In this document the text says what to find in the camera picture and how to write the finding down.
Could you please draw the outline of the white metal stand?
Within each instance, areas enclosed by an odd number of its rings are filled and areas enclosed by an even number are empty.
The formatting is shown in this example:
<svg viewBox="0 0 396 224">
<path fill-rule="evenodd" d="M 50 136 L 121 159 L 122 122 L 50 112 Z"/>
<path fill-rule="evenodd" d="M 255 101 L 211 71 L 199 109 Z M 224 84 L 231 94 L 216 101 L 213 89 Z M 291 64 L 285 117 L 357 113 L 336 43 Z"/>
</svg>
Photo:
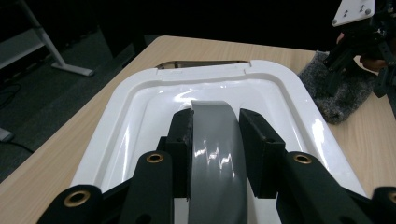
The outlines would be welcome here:
<svg viewBox="0 0 396 224">
<path fill-rule="evenodd" d="M 91 77 L 94 74 L 94 71 L 89 68 L 66 62 L 26 0 L 0 0 L 0 6 L 17 6 L 31 24 L 31 28 L 26 31 L 0 41 L 0 70 L 41 48 L 46 48 L 50 57 L 54 60 L 51 65 L 52 68 L 84 77 Z"/>
</svg>

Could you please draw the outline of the grey fuzzy cloth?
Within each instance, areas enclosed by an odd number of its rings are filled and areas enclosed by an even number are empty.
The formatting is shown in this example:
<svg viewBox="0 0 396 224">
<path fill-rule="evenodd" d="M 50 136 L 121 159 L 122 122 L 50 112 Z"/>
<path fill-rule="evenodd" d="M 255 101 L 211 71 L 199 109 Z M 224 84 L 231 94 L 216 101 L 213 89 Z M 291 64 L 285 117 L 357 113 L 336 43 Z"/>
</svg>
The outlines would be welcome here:
<svg viewBox="0 0 396 224">
<path fill-rule="evenodd" d="M 353 62 L 351 71 L 342 75 L 335 95 L 330 96 L 326 84 L 329 71 L 323 63 L 328 55 L 328 52 L 318 50 L 298 77 L 322 117 L 328 123 L 336 125 L 346 121 L 368 99 L 373 90 L 376 75 Z"/>
</svg>

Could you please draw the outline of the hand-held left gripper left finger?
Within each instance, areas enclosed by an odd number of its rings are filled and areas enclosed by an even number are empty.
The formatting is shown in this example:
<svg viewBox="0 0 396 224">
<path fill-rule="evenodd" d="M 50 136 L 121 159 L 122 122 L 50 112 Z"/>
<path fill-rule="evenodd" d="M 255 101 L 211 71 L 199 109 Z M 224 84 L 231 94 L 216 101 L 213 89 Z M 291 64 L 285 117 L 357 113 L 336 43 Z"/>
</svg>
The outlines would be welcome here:
<svg viewBox="0 0 396 224">
<path fill-rule="evenodd" d="M 173 192 L 175 198 L 190 198 L 193 111 L 183 109 L 172 117 L 165 141 L 165 151 L 173 162 Z"/>
</svg>

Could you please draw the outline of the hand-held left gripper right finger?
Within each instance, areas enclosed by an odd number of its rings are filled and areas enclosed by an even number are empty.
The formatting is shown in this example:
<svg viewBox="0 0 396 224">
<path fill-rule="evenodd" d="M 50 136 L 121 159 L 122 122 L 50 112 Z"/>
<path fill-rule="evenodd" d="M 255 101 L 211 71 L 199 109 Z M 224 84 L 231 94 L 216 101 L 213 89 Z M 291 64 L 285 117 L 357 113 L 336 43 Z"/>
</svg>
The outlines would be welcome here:
<svg viewBox="0 0 396 224">
<path fill-rule="evenodd" d="M 247 178 L 259 199 L 275 199 L 278 162 L 285 154 L 286 143 L 259 113 L 241 108 L 239 127 L 242 134 Z"/>
</svg>

